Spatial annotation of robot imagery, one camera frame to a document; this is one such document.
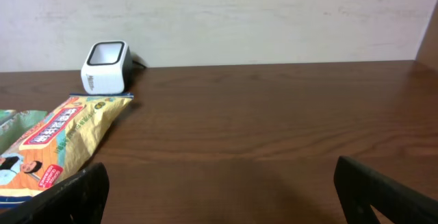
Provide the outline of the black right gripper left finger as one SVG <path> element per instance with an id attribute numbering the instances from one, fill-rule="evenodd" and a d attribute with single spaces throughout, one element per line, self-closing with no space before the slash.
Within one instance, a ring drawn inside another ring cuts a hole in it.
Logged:
<path id="1" fill-rule="evenodd" d="M 110 187 L 103 163 L 78 173 L 1 213 L 1 224 L 101 223 Z"/>

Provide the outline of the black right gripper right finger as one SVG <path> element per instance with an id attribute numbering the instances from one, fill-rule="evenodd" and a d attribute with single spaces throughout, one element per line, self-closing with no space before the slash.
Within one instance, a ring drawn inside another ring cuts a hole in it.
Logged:
<path id="1" fill-rule="evenodd" d="M 333 181 L 348 224 L 378 223 L 377 209 L 392 223 L 437 224 L 437 201 L 390 177 L 340 156 Z"/>

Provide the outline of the yellow snack chip bag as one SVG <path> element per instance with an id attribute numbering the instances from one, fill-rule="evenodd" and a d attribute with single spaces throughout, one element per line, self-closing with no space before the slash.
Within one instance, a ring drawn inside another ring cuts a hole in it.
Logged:
<path id="1" fill-rule="evenodd" d="M 133 94 L 70 95 L 1 154 L 1 207 L 13 208 L 74 175 Z"/>

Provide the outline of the teal snack pack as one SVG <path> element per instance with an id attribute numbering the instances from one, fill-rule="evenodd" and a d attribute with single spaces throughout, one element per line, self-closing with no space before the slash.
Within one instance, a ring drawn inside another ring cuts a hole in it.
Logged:
<path id="1" fill-rule="evenodd" d="M 26 131 L 40 122 L 47 111 L 1 110 L 1 153 L 16 142 Z"/>

